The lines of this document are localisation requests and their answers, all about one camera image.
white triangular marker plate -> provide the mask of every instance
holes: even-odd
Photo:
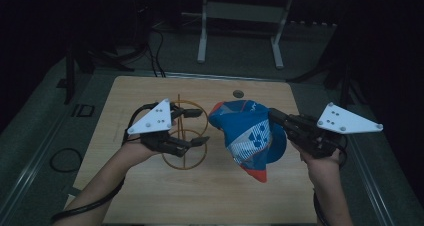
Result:
[[[156,107],[131,126],[128,134],[150,133],[169,130],[172,127],[169,99],[164,99]]]
[[[366,118],[329,103],[324,109],[317,126],[340,134],[380,132],[382,124],[374,123]]]

plywood surface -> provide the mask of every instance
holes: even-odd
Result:
[[[267,107],[297,114],[290,86],[285,83],[205,79],[118,77],[74,183],[82,189],[119,149],[131,115],[140,106],[164,98],[199,104],[207,113],[220,101],[255,100]],[[194,106],[181,104],[183,108]],[[201,132],[205,117],[183,119],[185,129]],[[224,147],[224,135],[209,125],[207,155],[190,170],[168,166],[160,155],[132,168],[115,197],[105,223],[260,224],[312,223],[312,184],[298,152],[287,145],[283,157],[268,164],[268,182],[260,183],[242,170]],[[191,139],[194,134],[187,133]],[[204,148],[191,149],[185,164],[197,162]],[[183,159],[167,156],[174,164]]]

wooden table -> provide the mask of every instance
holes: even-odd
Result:
[[[165,98],[189,100],[210,112],[220,101],[236,100],[244,92],[267,107],[297,114],[290,86],[285,83],[179,78],[116,78],[74,183],[84,188],[119,149],[123,132],[134,111]],[[202,131],[206,118],[184,119],[184,128]],[[113,200],[105,223],[132,224],[284,224],[313,223],[313,186],[306,165],[289,144],[283,157],[267,167],[268,182],[260,183],[242,170],[224,146],[221,131],[208,126],[207,156],[197,167],[178,170],[160,155],[132,168]],[[190,157],[204,148],[190,149]],[[181,158],[167,156],[173,163]]]

blue baseball cap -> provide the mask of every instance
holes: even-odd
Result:
[[[252,100],[219,102],[209,123],[224,132],[225,147],[234,161],[258,181],[267,181],[266,165],[286,151],[284,129],[268,120],[269,108]]]

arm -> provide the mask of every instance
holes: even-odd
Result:
[[[314,159],[299,146],[293,146],[299,150],[302,160],[308,165],[309,178],[330,225],[353,225],[340,180],[339,150],[331,157]]]
[[[157,152],[147,149],[138,142],[124,144],[65,210],[85,206],[103,198],[115,189],[131,167],[155,154]],[[101,225],[110,203],[111,201],[88,212],[61,219],[53,225]]]

